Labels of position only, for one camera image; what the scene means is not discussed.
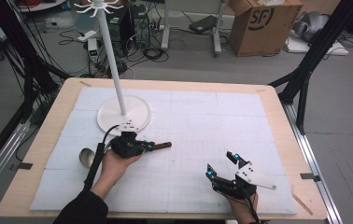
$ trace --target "black device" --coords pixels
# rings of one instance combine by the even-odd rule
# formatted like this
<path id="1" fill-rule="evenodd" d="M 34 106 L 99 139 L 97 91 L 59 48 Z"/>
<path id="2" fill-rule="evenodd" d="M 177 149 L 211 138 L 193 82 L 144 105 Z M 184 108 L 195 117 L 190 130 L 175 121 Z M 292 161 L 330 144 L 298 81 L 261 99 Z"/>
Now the black device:
<path id="1" fill-rule="evenodd" d="M 196 34 L 202 34 L 205 31 L 211 30 L 217 23 L 217 18 L 210 15 L 197 22 L 189 25 L 189 29 L 193 30 Z"/>
<path id="2" fill-rule="evenodd" d="M 132 20 L 134 22 L 134 40 L 137 49 L 150 47 L 149 17 L 144 5 L 130 6 Z"/>
<path id="3" fill-rule="evenodd" d="M 115 56 L 123 58 L 127 55 L 128 40 L 134 35 L 130 10 L 128 7 L 121 7 L 111 8 L 109 11 L 112 13 L 106 14 L 106 22 L 112 47 Z"/>
<path id="4" fill-rule="evenodd" d="M 120 136 L 110 140 L 110 146 L 122 158 L 131 158 L 155 149 L 154 142 L 138 141 L 135 138 L 136 133 L 134 132 L 121 132 Z"/>
<path id="5" fill-rule="evenodd" d="M 249 161 L 245 161 L 238 154 L 233 155 L 230 151 L 226 153 L 226 156 L 234 164 L 238 163 L 238 169 L 243 168 L 249 163 Z M 257 187 L 255 185 L 249 184 L 238 175 L 235 175 L 235 180 L 227 180 L 219 177 L 217 176 L 217 172 L 215 172 L 215 170 L 209 164 L 207 164 L 205 175 L 211 181 L 212 189 L 214 191 L 234 199 L 247 199 L 256 193 Z"/>

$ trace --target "black cable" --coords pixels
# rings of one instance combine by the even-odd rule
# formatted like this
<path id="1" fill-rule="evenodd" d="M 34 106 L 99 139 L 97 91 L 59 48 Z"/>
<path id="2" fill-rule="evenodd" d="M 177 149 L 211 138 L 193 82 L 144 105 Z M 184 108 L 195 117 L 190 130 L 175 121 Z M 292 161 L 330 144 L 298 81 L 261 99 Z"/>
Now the black cable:
<path id="1" fill-rule="evenodd" d="M 155 63 L 163 63 L 163 62 L 166 62 L 168 60 L 168 58 L 169 58 L 168 53 L 165 52 L 162 49 L 143 49 L 142 53 L 143 53 L 143 56 L 141 57 L 140 60 L 142 60 L 144 57 L 146 57 L 146 60 L 143 60 L 143 61 L 140 61 L 140 62 L 135 61 L 137 63 L 134 63 L 134 64 L 130 65 L 129 66 L 130 68 L 136 66 L 139 63 L 144 63 L 144 62 L 147 62 L 147 61 L 153 61 Z M 166 58 L 163 59 L 163 60 L 160 60 L 160 58 L 163 55 L 165 55 Z"/>
<path id="2" fill-rule="evenodd" d="M 152 37 L 152 39 L 155 39 L 155 40 L 156 40 L 158 46 L 155 46 L 154 44 L 151 44 L 151 45 L 152 45 L 152 47 L 154 47 L 154 48 L 159 48 L 159 47 L 161 46 L 161 43 L 160 43 L 160 40 L 157 39 L 157 35 L 153 34 L 154 32 L 155 32 L 155 30 L 152 30 L 152 35 L 151 35 L 151 37 Z"/>
<path id="3" fill-rule="evenodd" d="M 229 37 L 228 37 L 228 36 L 226 36 L 226 35 L 224 35 L 224 34 L 219 33 L 219 37 L 220 37 L 220 38 L 223 38 L 223 39 L 225 39 L 225 40 L 226 40 L 226 42 L 224 42 L 224 43 L 220 43 L 220 45 L 221 45 L 222 47 L 226 47 L 226 46 L 228 46 L 228 45 L 229 45 Z"/>
<path id="4" fill-rule="evenodd" d="M 5 53 L 5 56 L 7 57 L 7 59 L 9 60 L 14 76 L 17 79 L 17 82 L 19 84 L 20 90 L 23 93 L 23 89 L 20 83 L 20 80 L 17 78 L 17 75 L 19 74 L 21 77 L 23 77 L 23 73 L 21 71 L 21 69 L 15 64 L 15 62 L 12 60 L 12 57 L 15 58 L 16 61 L 19 61 L 19 58 L 17 56 L 16 52 L 13 52 L 10 50 L 10 48 L 8 47 L 8 45 L 5 43 L 5 41 L 2 40 L 2 38 L 0 37 L 0 48 L 2 49 L 2 51 Z"/>
<path id="5" fill-rule="evenodd" d="M 107 130 L 107 132 L 105 133 L 104 139 L 103 139 L 103 144 L 105 143 L 106 138 L 107 138 L 107 136 L 109 135 L 109 133 L 112 132 L 112 130 L 114 130 L 114 129 L 117 128 L 117 127 L 119 127 L 119 125 L 112 126 L 112 127 L 110 127 L 109 130 Z"/>
<path id="6" fill-rule="evenodd" d="M 159 10 L 157 9 L 157 5 L 159 5 L 159 3 L 154 5 L 154 9 L 156 9 L 157 15 L 159 16 L 158 23 L 160 24 L 160 21 L 162 20 L 162 15 L 159 13 Z"/>
<path id="7" fill-rule="evenodd" d="M 255 211 L 254 204 L 252 203 L 250 197 L 247 195 L 247 192 L 243 188 L 241 188 L 241 191 L 243 192 L 244 197 L 246 197 L 246 201 L 248 201 L 249 208 L 251 210 L 251 214 L 252 214 L 253 218 L 255 219 L 256 222 L 261 223 L 259 221 L 258 214 Z"/>
<path id="8" fill-rule="evenodd" d="M 182 11 L 182 14 L 185 15 L 191 21 L 191 23 L 194 23 L 194 21 L 188 15 L 186 15 L 185 12 Z"/>
<path id="9" fill-rule="evenodd" d="M 179 29 L 179 28 L 177 28 L 177 27 L 171 27 L 170 30 L 177 30 L 177 31 L 189 33 L 189 34 L 191 34 L 191 35 L 210 35 L 209 32 L 211 32 L 211 31 L 209 30 L 209 31 L 204 32 L 204 33 L 202 33 L 202 34 L 196 34 L 196 33 L 192 32 L 192 31 Z"/>
<path id="10" fill-rule="evenodd" d="M 138 50 L 136 50 L 136 51 L 135 51 L 132 55 L 130 55 L 130 56 L 135 55 L 137 52 L 138 52 Z M 142 55 L 142 57 L 141 57 L 141 58 L 139 58 L 139 59 L 136 59 L 136 60 L 131 60 L 131 59 L 129 59 L 129 55 L 127 55 L 127 60 L 128 60 L 130 63 L 136 63 L 136 62 L 139 62 L 139 61 L 141 61 L 143 58 L 145 58 L 145 55 Z"/>
<path id="11" fill-rule="evenodd" d="M 10 3 L 9 0 L 8 0 L 8 4 L 9 4 L 10 8 L 14 8 L 13 5 Z M 27 25 L 26 20 L 24 20 L 23 18 L 21 18 L 21 20 L 25 23 L 25 25 Z M 39 38 L 40 38 L 40 40 L 41 40 L 41 44 L 43 44 L 43 46 L 44 46 L 45 43 L 44 43 L 44 41 L 43 41 L 42 35 L 40 34 L 39 30 L 37 29 L 37 26 L 36 26 L 34 17 L 33 17 L 33 20 L 34 20 L 35 28 L 36 28 L 36 30 L 38 31 L 38 35 L 39 35 Z M 38 44 L 38 40 L 35 38 L 35 35 L 33 35 L 33 37 L 34 37 L 34 40 L 35 40 L 36 44 Z M 45 62 L 47 62 L 46 57 L 45 57 L 45 55 L 44 55 L 44 53 L 43 53 L 43 51 L 42 51 L 42 48 L 39 48 L 39 51 L 40 51 L 40 53 L 42 54 L 43 60 L 45 60 Z"/>
<path id="12" fill-rule="evenodd" d="M 16 14 L 19 15 L 21 21 L 23 21 L 23 22 L 25 23 L 25 25 L 28 25 L 28 23 L 25 21 L 25 19 L 21 16 L 21 9 L 20 9 L 20 11 L 17 11 L 17 9 L 16 9 L 15 7 L 13 7 L 13 8 L 14 8 L 14 10 L 16 11 Z M 40 35 L 39 31 L 38 31 L 38 35 L 39 35 L 39 37 L 41 38 L 41 42 L 42 42 L 42 43 L 39 42 L 39 40 L 36 38 L 36 36 L 34 35 L 34 33 L 32 32 L 32 30 L 30 29 L 29 26 L 28 26 L 28 29 L 30 30 L 31 34 L 33 35 L 33 38 L 34 38 L 34 41 L 36 42 L 36 44 L 37 44 L 40 48 L 42 48 L 42 49 L 46 52 L 46 54 L 48 55 L 51 64 L 54 66 L 53 63 L 55 63 L 55 64 L 61 69 L 61 71 L 63 71 L 64 73 L 66 73 L 65 70 L 62 69 L 62 67 L 53 59 L 53 57 L 52 57 L 52 56 L 49 54 L 49 52 L 47 51 L 46 45 L 45 45 L 45 43 L 44 43 L 44 41 L 43 41 L 43 39 L 42 39 L 42 36 Z"/>
<path id="13" fill-rule="evenodd" d="M 67 31 L 64 31 L 64 32 L 60 32 L 60 33 L 59 33 L 59 36 L 62 36 L 62 37 L 64 37 L 64 38 L 66 38 L 66 39 L 65 39 L 65 40 L 62 40 L 62 41 L 60 41 L 60 42 L 58 42 L 58 44 L 59 44 L 59 45 L 68 45 L 68 44 L 73 43 L 73 42 L 77 42 L 77 43 L 79 43 L 79 44 L 84 44 L 84 42 L 77 41 L 77 40 L 75 40 L 75 38 L 72 37 L 72 36 L 64 35 L 64 34 L 66 34 L 66 33 L 74 32 L 74 31 L 76 31 L 76 32 L 78 32 L 80 35 L 84 36 L 84 34 L 81 33 L 81 32 L 79 32 L 77 29 L 71 29 L 71 30 L 67 30 Z"/>
<path id="14" fill-rule="evenodd" d="M 344 49 L 344 48 L 333 49 L 331 52 L 325 54 L 325 56 L 323 57 L 323 60 L 328 60 L 331 57 L 332 53 L 337 49 Z"/>
<path id="15" fill-rule="evenodd" d="M 21 159 L 20 157 L 19 157 L 19 150 L 20 150 L 20 148 L 22 147 L 22 145 L 24 145 L 31 137 L 32 137 L 32 135 L 34 135 L 34 133 L 37 131 L 37 129 L 39 128 L 39 126 L 40 125 L 37 125 L 36 126 L 36 128 L 32 131 L 32 133 L 27 137 L 27 138 L 25 138 L 24 140 L 22 140 L 21 141 L 21 143 L 19 144 L 19 146 L 16 148 L 16 151 L 14 152 L 14 156 L 16 157 L 16 159 L 18 160 L 18 161 L 22 161 L 23 159 Z"/>
<path id="16" fill-rule="evenodd" d="M 69 74 L 71 75 L 78 75 L 79 73 L 83 73 L 83 72 L 86 72 L 85 69 L 89 66 L 89 63 L 86 64 L 86 66 L 80 70 L 77 70 L 76 72 L 70 72 Z"/>
<path id="17" fill-rule="evenodd" d="M 127 63 L 125 63 L 123 60 L 117 60 L 116 66 L 118 67 L 119 74 L 123 74 L 128 70 Z"/>

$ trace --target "gray floor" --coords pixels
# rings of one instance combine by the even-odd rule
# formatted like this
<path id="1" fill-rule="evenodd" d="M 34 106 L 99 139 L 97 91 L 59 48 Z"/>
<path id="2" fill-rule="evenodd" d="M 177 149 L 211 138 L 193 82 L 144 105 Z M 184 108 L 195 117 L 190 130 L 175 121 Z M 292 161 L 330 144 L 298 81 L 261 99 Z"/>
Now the gray floor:
<path id="1" fill-rule="evenodd" d="M 230 24 L 230 21 L 225 21 L 223 27 L 231 28 Z M 86 52 L 80 44 L 59 46 L 58 42 L 62 38 L 58 33 L 47 33 L 42 36 L 50 54 L 66 71 L 78 71 L 85 66 Z M 211 49 L 210 38 L 172 32 L 167 62 L 141 63 L 133 67 L 134 74 L 129 70 L 121 77 L 267 84 L 291 72 L 304 57 L 302 54 L 289 54 L 283 51 L 275 57 L 237 58 L 230 47 L 225 47 L 219 58 L 213 58 L 211 53 L 205 53 Z M 17 81 L 10 71 L 8 62 L 2 61 L 0 130 L 20 103 L 21 91 Z M 348 56 L 331 56 L 327 61 L 323 61 L 312 76 L 305 130 L 342 220 L 347 224 L 353 223 L 353 49 L 349 49 Z M 28 147 L 29 143 L 24 145 L 19 155 L 23 155 Z M 16 162 L 15 158 L 12 158 L 0 176 L 0 200 L 15 174 L 8 168 Z M 51 223 L 51 221 L 51 218 L 0 217 L 0 223 Z"/>

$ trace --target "metal spoon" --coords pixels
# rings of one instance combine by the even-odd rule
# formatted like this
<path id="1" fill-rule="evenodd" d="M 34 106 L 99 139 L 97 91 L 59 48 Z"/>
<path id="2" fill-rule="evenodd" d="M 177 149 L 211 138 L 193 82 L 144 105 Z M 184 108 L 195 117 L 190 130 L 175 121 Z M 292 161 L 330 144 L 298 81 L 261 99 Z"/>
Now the metal spoon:
<path id="1" fill-rule="evenodd" d="M 90 169 L 90 167 L 92 166 L 92 162 L 94 161 L 94 156 L 95 156 L 95 152 L 85 147 L 81 149 L 78 158 L 84 167 Z"/>

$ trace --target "round base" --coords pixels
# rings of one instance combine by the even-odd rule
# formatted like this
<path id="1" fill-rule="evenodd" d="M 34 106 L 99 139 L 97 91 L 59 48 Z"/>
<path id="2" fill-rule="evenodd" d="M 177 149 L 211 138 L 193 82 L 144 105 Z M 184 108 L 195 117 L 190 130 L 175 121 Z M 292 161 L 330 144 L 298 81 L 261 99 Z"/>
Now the round base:
<path id="1" fill-rule="evenodd" d="M 150 121 L 149 105 L 139 97 L 124 96 L 126 115 L 121 114 L 118 98 L 109 100 L 101 105 L 97 114 L 98 125 L 104 132 L 110 127 L 131 122 L 134 125 L 134 132 L 144 130 Z M 120 135 L 120 131 L 114 129 L 110 134 Z"/>

